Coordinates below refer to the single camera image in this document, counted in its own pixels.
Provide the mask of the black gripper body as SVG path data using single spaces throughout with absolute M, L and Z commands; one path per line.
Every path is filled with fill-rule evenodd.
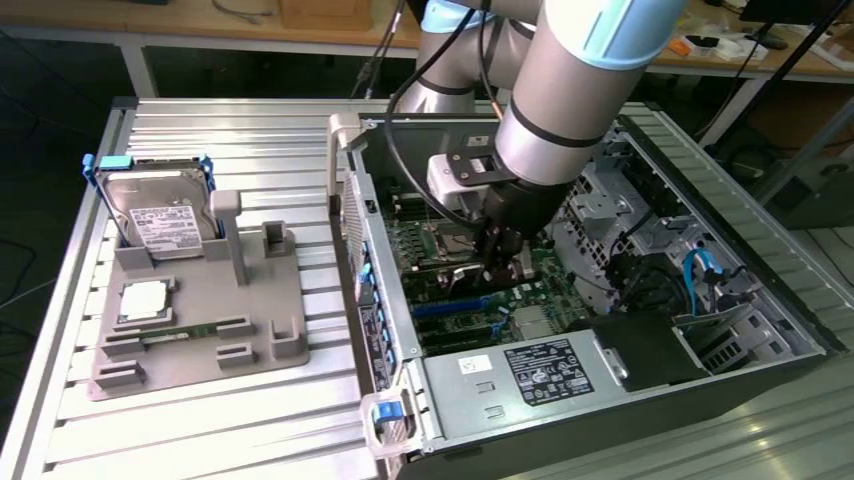
M 551 222 L 572 183 L 537 185 L 523 180 L 489 185 L 483 204 L 484 228 L 531 239 Z

